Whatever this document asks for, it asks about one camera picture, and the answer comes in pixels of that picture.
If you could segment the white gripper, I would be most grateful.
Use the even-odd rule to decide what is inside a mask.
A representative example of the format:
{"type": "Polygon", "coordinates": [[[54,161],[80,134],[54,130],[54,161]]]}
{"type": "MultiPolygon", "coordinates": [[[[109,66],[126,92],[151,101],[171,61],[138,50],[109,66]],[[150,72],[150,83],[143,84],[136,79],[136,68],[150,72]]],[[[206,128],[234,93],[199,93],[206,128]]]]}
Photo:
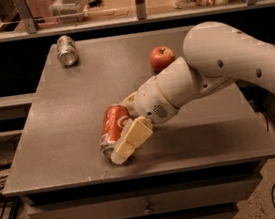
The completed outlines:
{"type": "Polygon", "coordinates": [[[139,115],[129,119],[115,143],[111,160],[114,164],[122,164],[153,134],[154,125],[162,125],[175,117],[179,109],[172,106],[152,76],[137,92],[131,93],[120,102],[126,109],[135,110],[139,115]]]}

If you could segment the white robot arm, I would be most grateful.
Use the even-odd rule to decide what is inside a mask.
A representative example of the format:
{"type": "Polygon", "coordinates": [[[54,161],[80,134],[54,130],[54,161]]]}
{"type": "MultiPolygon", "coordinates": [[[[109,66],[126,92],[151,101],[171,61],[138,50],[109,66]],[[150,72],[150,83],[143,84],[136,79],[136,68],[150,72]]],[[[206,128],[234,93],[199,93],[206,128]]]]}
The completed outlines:
{"type": "Polygon", "coordinates": [[[236,80],[275,94],[275,45],[235,27],[205,22],[191,28],[183,54],[144,82],[123,105],[136,114],[115,142],[114,164],[122,164],[153,134],[153,128],[175,117],[181,107],[224,89],[236,80]]]}

